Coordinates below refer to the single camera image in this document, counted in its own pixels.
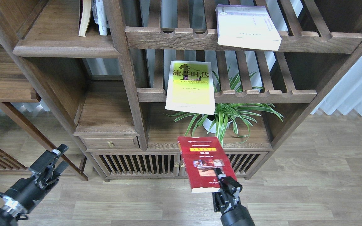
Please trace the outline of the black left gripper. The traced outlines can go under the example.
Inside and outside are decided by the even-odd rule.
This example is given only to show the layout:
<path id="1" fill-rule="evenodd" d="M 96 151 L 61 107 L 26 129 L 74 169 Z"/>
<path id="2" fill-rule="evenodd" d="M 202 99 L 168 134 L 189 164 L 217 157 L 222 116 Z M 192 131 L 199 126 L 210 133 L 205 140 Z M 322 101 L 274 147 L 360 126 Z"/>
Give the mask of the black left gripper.
<path id="1" fill-rule="evenodd" d="M 66 161 L 60 162 L 57 167 L 55 166 L 60 156 L 68 148 L 67 145 L 61 144 L 52 151 L 46 150 L 29 167 L 29 170 L 34 175 L 52 175 L 49 179 L 42 179 L 34 175 L 27 179 L 21 178 L 6 192 L 0 192 L 0 197 L 5 202 L 2 209 L 12 215 L 12 217 L 30 213 L 57 185 L 59 177 L 69 166 L 69 163 Z"/>

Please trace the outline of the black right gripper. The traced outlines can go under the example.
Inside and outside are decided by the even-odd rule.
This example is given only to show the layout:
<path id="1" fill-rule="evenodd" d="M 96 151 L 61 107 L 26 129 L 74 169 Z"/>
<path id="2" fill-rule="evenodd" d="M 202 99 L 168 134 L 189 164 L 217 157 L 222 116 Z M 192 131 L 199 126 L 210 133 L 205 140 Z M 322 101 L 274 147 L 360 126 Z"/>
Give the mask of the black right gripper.
<path id="1" fill-rule="evenodd" d="M 214 212 L 221 212 L 220 221 L 223 226 L 254 226 L 248 209 L 239 199 L 243 186 L 233 177 L 226 176 L 220 168 L 215 168 L 220 187 L 219 192 L 212 193 Z"/>

